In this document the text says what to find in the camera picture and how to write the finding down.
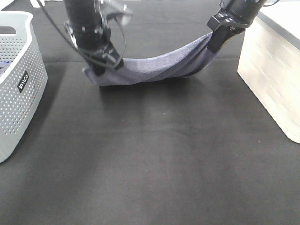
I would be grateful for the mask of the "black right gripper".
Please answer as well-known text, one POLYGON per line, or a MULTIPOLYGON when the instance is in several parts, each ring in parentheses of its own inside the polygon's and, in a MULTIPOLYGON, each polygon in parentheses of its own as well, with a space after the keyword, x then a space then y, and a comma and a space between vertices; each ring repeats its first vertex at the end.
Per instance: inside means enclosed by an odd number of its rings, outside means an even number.
POLYGON ((208 50, 212 53, 218 52, 226 41, 234 36, 232 31, 244 30, 250 25, 249 6, 222 6, 207 22, 207 26, 213 31, 208 50))

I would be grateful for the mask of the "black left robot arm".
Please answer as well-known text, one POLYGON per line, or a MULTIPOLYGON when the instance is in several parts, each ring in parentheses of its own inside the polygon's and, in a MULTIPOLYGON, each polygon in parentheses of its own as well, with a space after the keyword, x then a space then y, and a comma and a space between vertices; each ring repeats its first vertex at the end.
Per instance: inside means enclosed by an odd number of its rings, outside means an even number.
POLYGON ((65 0, 68 16, 68 28, 72 32, 72 41, 86 59, 88 65, 97 74, 103 74, 107 68, 119 69, 124 60, 111 42, 111 29, 100 13, 97 0, 65 0))

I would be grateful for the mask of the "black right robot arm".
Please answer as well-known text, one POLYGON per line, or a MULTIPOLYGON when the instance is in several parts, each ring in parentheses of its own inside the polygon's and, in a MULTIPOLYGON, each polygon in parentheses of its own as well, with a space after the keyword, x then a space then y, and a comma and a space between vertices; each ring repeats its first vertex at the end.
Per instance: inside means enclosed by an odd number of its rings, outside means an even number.
POLYGON ((229 39, 243 33, 265 3, 265 0, 222 0, 219 11, 207 22, 212 30, 208 49, 216 53, 229 39))

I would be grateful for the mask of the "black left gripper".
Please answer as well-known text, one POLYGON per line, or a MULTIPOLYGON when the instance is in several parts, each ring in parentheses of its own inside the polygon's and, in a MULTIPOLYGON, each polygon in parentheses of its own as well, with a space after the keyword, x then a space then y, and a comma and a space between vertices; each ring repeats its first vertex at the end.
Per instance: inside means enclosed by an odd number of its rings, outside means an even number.
POLYGON ((119 70, 124 66, 124 59, 121 59, 112 42, 101 35, 76 37, 76 48, 97 76, 103 75, 106 68, 119 70))

